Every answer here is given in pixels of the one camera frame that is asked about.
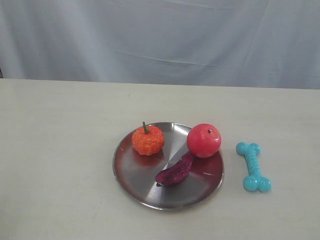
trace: metal plate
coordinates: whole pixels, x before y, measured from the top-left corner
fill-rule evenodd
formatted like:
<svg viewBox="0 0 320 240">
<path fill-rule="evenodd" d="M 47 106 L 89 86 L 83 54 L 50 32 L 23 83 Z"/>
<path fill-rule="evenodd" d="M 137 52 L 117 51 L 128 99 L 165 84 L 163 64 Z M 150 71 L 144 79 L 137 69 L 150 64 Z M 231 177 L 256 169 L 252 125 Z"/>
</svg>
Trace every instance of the metal plate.
<svg viewBox="0 0 320 240">
<path fill-rule="evenodd" d="M 190 173 L 181 183 L 162 187 L 156 175 L 173 166 L 188 152 L 190 127 L 173 122 L 149 124 L 164 134 L 162 151 L 152 156 L 140 155 L 133 148 L 130 132 L 118 145 L 113 157 L 113 173 L 122 188 L 141 204 L 158 210 L 177 210 L 194 206 L 215 192 L 222 184 L 224 163 L 220 152 L 207 159 L 195 159 Z"/>
</svg>

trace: toy fruit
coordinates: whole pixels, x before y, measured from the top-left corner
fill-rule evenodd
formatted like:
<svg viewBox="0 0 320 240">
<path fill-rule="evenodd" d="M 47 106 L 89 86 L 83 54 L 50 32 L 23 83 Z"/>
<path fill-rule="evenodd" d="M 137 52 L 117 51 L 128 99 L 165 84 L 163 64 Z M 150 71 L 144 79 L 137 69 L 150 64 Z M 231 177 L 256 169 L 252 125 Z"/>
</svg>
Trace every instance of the toy fruit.
<svg viewBox="0 0 320 240">
<path fill-rule="evenodd" d="M 194 158 L 194 155 L 188 152 L 175 165 L 159 172 L 155 181 L 164 187 L 182 182 L 187 177 Z"/>
<path fill-rule="evenodd" d="M 219 151 L 221 135 L 214 126 L 202 123 L 190 130 L 186 144 L 195 156 L 209 158 Z"/>
<path fill-rule="evenodd" d="M 165 145 L 164 133 L 158 127 L 146 126 L 143 122 L 143 127 L 132 134 L 132 145 L 140 155 L 156 154 Z"/>
</svg>

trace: blue bone toy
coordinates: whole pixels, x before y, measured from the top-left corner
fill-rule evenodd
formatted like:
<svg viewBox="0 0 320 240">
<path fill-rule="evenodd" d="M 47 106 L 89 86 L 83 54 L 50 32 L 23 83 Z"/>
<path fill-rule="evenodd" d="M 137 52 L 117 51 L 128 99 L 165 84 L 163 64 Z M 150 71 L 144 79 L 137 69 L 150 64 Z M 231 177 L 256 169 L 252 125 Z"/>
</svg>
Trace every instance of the blue bone toy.
<svg viewBox="0 0 320 240">
<path fill-rule="evenodd" d="M 243 155 L 248 168 L 249 176 L 243 180 L 243 187 L 250 192 L 268 192 L 272 188 L 270 180 L 262 176 L 259 168 L 257 155 L 260 153 L 260 146 L 256 143 L 246 144 L 239 142 L 236 145 L 236 153 Z"/>
</svg>

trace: red apple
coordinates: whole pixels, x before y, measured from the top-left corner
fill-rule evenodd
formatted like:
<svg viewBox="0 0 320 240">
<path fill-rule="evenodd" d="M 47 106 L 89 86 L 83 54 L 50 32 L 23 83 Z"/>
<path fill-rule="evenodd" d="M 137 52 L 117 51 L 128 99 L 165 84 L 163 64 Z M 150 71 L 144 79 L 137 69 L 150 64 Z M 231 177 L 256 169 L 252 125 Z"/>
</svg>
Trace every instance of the red apple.
<svg viewBox="0 0 320 240">
<path fill-rule="evenodd" d="M 219 151 L 221 135 L 214 126 L 202 123 L 193 127 L 187 138 L 189 151 L 199 158 L 209 158 Z"/>
</svg>

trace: fabric backdrop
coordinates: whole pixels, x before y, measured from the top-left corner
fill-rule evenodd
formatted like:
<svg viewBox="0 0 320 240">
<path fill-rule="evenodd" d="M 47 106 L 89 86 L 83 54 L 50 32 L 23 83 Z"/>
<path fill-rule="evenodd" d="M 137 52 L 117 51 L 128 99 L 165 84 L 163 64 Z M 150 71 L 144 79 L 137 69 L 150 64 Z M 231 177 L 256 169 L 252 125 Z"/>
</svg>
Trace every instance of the fabric backdrop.
<svg viewBox="0 0 320 240">
<path fill-rule="evenodd" d="M 0 0 L 5 78 L 320 89 L 320 0 Z"/>
</svg>

